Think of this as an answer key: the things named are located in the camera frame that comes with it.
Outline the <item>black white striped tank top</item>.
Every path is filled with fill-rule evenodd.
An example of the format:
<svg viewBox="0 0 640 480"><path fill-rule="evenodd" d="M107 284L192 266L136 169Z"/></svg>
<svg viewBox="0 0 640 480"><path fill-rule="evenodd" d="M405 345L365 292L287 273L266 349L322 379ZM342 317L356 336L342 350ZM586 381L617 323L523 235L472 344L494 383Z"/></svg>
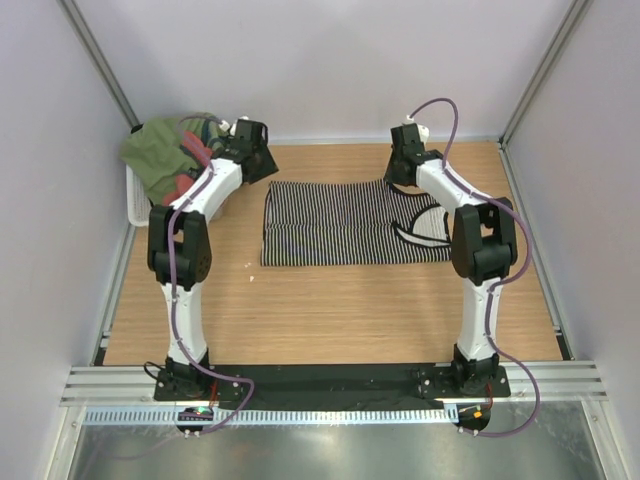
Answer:
<svg viewBox="0 0 640 480"><path fill-rule="evenodd" d="M272 182L265 200L265 267L448 262L448 213L427 193L380 179Z"/></svg>

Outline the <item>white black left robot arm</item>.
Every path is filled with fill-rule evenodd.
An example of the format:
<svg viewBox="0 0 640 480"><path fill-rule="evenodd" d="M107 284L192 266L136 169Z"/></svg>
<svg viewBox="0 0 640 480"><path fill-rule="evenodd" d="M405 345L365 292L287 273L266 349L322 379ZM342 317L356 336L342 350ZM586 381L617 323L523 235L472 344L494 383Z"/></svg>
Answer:
<svg viewBox="0 0 640 480"><path fill-rule="evenodd" d="M212 265L208 225L244 184L277 173L265 123L240 118L223 136L197 137L177 122L181 144L203 171L167 206L152 208L147 264L160 283L170 326L170 346L156 377L157 400L202 400L218 380L210 367L202 325L202 289Z"/></svg>

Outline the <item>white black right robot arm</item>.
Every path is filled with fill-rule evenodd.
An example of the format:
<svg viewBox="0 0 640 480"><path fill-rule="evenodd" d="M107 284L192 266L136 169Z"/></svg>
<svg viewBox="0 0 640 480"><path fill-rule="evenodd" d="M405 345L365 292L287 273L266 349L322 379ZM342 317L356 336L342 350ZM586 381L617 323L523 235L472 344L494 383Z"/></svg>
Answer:
<svg viewBox="0 0 640 480"><path fill-rule="evenodd" d="M426 191L453 216L451 262L463 279L463 318L450 381L459 394L479 396L498 375L493 330L502 281L518 258L512 204L478 190L448 165L443 154L426 150L424 133L415 123L391 129L384 179Z"/></svg>

